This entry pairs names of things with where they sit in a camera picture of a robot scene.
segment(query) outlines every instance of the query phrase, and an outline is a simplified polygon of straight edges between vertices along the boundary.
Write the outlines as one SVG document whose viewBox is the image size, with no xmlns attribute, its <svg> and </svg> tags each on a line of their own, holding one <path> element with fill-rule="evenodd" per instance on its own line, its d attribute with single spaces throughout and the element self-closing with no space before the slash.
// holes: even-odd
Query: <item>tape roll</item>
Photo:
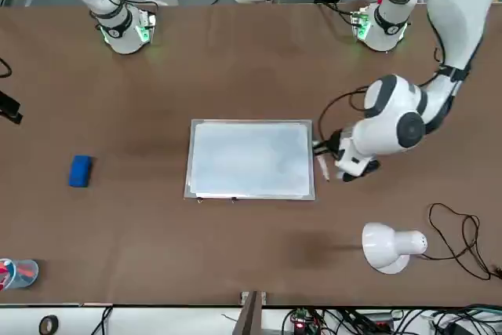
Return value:
<svg viewBox="0 0 502 335">
<path fill-rule="evenodd" d="M 38 325 L 38 333 L 40 335 L 53 335 L 60 326 L 60 321 L 55 315 L 47 315 L 42 318 Z"/>
</svg>

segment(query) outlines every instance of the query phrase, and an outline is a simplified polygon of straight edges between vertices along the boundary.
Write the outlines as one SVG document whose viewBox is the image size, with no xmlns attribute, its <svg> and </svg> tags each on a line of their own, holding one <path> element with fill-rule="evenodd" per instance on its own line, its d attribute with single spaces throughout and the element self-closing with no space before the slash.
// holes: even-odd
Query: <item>wooden table surface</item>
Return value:
<svg viewBox="0 0 502 335">
<path fill-rule="evenodd" d="M 436 68 L 425 9 L 389 54 L 316 5 L 234 5 L 164 8 L 153 45 L 119 56 L 87 12 L 0 9 L 1 56 L 14 71 L 2 91 L 24 113 L 21 126 L 0 121 L 0 249 L 41 264 L 35 285 L 0 302 L 235 304 L 261 289 L 271 304 L 502 303 L 501 281 L 454 261 L 412 260 L 389 276 L 360 248 L 364 224 L 379 221 L 421 230 L 431 255 L 448 256 L 426 217 L 444 202 L 481 218 L 482 255 L 502 264 L 502 7 L 446 124 L 419 147 L 351 184 L 324 181 L 316 164 L 314 202 L 235 204 L 183 198 L 190 121 L 316 119 L 381 75 L 423 82 Z M 326 133 L 358 117 L 342 102 Z M 89 188 L 67 185 L 76 154 L 96 159 Z M 460 220 L 437 212 L 456 248 Z"/>
</svg>

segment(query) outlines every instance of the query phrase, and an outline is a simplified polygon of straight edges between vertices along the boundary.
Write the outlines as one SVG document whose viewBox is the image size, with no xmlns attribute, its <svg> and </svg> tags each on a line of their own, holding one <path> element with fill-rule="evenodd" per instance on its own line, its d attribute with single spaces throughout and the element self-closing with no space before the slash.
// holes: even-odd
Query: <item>white lamp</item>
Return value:
<svg viewBox="0 0 502 335">
<path fill-rule="evenodd" d="M 387 225 L 368 223 L 362 230 L 362 248 L 371 267 L 384 274 L 397 274 L 410 255 L 423 254 L 427 239 L 419 231 L 395 231 Z"/>
</svg>

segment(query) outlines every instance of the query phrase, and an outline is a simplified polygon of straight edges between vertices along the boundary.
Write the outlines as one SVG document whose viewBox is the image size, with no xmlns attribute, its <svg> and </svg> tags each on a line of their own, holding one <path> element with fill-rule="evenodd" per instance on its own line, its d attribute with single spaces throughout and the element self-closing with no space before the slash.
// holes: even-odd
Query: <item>plastic cup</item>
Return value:
<svg viewBox="0 0 502 335">
<path fill-rule="evenodd" d="M 0 290 L 26 288 L 38 277 L 34 260 L 0 259 Z"/>
</svg>

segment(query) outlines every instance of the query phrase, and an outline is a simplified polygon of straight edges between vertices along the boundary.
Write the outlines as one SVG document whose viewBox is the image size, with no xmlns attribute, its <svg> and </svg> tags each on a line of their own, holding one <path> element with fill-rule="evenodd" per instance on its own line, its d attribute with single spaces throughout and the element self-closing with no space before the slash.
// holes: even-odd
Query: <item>blue sponge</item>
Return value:
<svg viewBox="0 0 502 335">
<path fill-rule="evenodd" d="M 90 156 L 75 156 L 71 163 L 68 184 L 73 188 L 86 188 L 93 160 Z"/>
</svg>

